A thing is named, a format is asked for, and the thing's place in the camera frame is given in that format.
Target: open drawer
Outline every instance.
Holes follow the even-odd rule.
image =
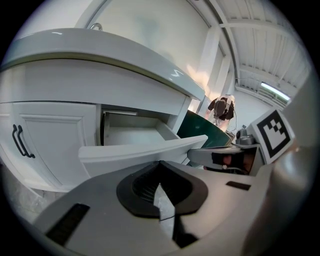
[[[180,139],[157,118],[105,113],[103,145],[156,144]]]
[[[190,149],[201,148],[208,139],[179,138],[157,118],[107,113],[103,124],[104,145],[83,146],[78,152],[91,177],[153,161],[182,164]]]

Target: white drawer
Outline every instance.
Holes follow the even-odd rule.
[[[105,114],[104,146],[156,144],[176,139],[180,137],[157,118]]]

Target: green panel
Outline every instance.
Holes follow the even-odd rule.
[[[207,135],[202,148],[222,147],[230,142],[230,137],[213,123],[188,110],[177,133],[180,138]]]

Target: fluorescent light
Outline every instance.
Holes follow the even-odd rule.
[[[265,82],[262,82],[261,86],[264,87],[264,88],[267,88],[271,92],[274,92],[275,94],[279,95],[281,98],[284,98],[286,101],[290,100],[290,97],[288,95],[285,95],[284,93],[282,93],[278,89],[270,86],[269,84],[266,84]]]

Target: cabinet door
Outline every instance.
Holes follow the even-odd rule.
[[[32,188],[47,187],[48,183],[38,174],[37,159],[22,156],[18,147],[18,131],[13,134],[15,122],[13,103],[0,104],[0,156],[13,175],[22,183]]]
[[[96,105],[65,102],[13,104],[23,138],[38,154],[63,189],[72,189],[89,178],[78,158],[82,146],[96,145]]]

